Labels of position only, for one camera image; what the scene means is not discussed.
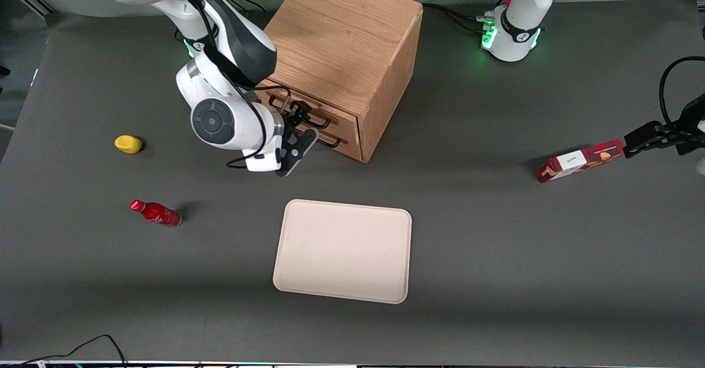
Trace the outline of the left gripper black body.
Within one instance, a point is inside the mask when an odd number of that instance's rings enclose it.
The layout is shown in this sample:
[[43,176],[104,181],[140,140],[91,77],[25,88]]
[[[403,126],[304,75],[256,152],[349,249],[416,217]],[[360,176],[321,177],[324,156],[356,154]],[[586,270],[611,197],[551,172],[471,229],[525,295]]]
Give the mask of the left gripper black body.
[[676,127],[680,135],[688,143],[682,142],[676,147],[678,155],[687,155],[697,149],[703,149],[704,145],[704,94],[685,105],[680,117],[676,121]]

